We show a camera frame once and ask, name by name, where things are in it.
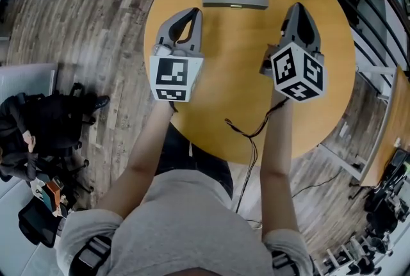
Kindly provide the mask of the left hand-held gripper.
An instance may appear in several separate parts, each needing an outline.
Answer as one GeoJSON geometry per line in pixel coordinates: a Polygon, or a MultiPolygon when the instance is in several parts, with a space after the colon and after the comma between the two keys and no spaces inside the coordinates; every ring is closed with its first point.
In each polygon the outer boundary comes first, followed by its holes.
{"type": "Polygon", "coordinates": [[[199,53],[201,40],[202,12],[199,8],[180,11],[160,26],[158,44],[152,48],[149,58],[149,81],[157,101],[190,101],[204,62],[203,55],[199,53]],[[181,39],[188,23],[188,34],[181,39]],[[169,46],[176,44],[191,53],[169,46]]]}

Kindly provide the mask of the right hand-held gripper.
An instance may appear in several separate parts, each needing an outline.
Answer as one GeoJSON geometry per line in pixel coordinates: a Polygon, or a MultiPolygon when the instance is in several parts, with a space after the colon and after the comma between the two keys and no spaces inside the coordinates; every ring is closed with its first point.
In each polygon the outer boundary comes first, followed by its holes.
{"type": "Polygon", "coordinates": [[[277,92],[307,102],[325,95],[327,71],[323,63],[297,45],[299,39],[310,51],[320,51],[321,38],[312,16],[303,4],[295,3],[281,26],[280,44],[285,46],[269,45],[259,72],[273,79],[277,92]]]}

